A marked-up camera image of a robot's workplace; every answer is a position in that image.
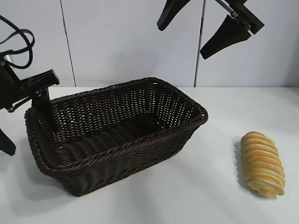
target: pastry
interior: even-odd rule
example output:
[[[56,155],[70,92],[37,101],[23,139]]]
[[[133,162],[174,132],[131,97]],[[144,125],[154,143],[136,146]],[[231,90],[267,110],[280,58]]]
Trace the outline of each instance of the pastry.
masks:
[[[285,172],[275,142],[249,132],[241,139],[241,151],[247,185],[264,197],[284,195]]]

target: woven texture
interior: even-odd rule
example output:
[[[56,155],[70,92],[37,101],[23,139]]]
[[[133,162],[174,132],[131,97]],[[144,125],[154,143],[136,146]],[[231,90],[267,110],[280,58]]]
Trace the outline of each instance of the woven texture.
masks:
[[[41,172],[82,196],[178,153],[206,110],[157,78],[144,78],[51,101],[59,131],[34,108],[25,114]]]

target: white tabletop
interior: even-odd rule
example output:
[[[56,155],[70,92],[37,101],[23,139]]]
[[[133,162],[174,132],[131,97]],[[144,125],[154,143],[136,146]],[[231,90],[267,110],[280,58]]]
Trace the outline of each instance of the white tabletop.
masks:
[[[51,98],[92,88],[51,88]],[[209,112],[173,158],[83,197],[39,172],[24,112],[0,111],[0,128],[17,146],[0,152],[1,224],[297,224],[299,88],[181,88]],[[238,173],[240,138],[274,139],[285,168],[285,195],[262,199]]]

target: metal rod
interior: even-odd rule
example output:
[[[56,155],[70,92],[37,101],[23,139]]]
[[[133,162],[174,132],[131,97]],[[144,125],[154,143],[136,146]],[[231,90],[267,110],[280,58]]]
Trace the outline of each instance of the metal rod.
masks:
[[[225,4],[222,0],[215,0],[216,2],[219,3],[225,10],[227,10],[229,13],[233,14],[234,10],[231,9],[227,4]]]
[[[206,12],[206,0],[204,0],[204,3],[202,5],[202,14],[201,14],[201,23],[200,23],[200,31],[199,31],[199,41],[198,41],[195,77],[194,77],[194,85],[193,85],[194,87],[196,87],[196,85],[197,85],[197,76],[198,76],[198,69],[199,69],[200,49],[201,49],[202,32],[203,32],[204,21],[205,21],[205,12]]]

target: white wall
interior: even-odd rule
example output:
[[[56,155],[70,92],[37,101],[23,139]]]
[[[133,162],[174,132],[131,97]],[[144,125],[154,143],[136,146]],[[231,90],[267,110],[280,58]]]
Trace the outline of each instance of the white wall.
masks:
[[[249,0],[245,5],[265,27],[246,42],[201,58],[197,85],[299,86],[299,1]],[[214,0],[207,1],[203,44],[226,14]]]
[[[17,27],[31,30],[36,38],[32,65],[25,70],[15,69],[20,79],[54,69],[60,86],[74,86],[59,0],[8,0],[1,4],[0,14]],[[0,41],[14,32],[2,21],[0,31]],[[26,43],[18,35],[0,45],[0,51],[25,46]],[[13,58],[15,64],[24,65],[28,61],[28,53]]]
[[[165,0],[63,0],[77,86],[155,76],[193,86],[202,0],[161,32]]]

